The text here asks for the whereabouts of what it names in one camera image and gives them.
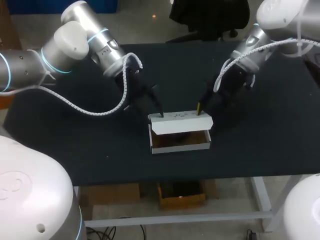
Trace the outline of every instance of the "office chair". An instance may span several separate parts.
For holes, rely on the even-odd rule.
[[[167,43],[216,41],[223,39],[223,33],[228,31],[235,38],[236,29],[247,26],[250,8],[248,0],[174,0],[170,18],[187,25],[191,33]]]

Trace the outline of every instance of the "box flap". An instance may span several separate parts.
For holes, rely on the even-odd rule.
[[[164,117],[156,113],[148,117],[151,129],[157,135],[205,131],[214,124],[210,115],[202,113],[198,116],[197,111],[165,112]]]

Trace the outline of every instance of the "black table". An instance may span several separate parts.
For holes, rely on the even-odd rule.
[[[165,112],[195,110],[205,81],[237,42],[124,45],[144,63]],[[55,91],[87,110],[114,107],[121,93],[89,59]],[[148,126],[133,109],[107,117],[79,113],[40,90],[18,94],[4,127],[56,159],[75,186],[320,172],[320,91],[300,59],[275,54],[252,91],[214,118],[210,150],[151,155]]]

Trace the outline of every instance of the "table frame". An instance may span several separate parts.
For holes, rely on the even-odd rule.
[[[89,220],[85,221],[85,226],[90,228],[104,228],[111,226],[133,226],[151,224],[173,224],[173,223],[196,223],[196,222],[216,222],[228,220],[252,220],[262,219],[262,226],[265,232],[273,232],[279,226],[284,212],[285,200],[291,189],[300,181],[302,175],[292,175],[284,186],[277,200],[271,205],[266,185],[263,177],[251,177],[251,184],[259,206],[259,211],[244,213],[213,213],[213,214],[192,214],[173,216],[151,216],[133,217],[121,219]]]

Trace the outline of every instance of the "white box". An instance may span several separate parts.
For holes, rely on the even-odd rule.
[[[152,154],[209,149],[209,130],[214,122],[206,113],[197,111],[165,112],[150,114],[149,138]]]

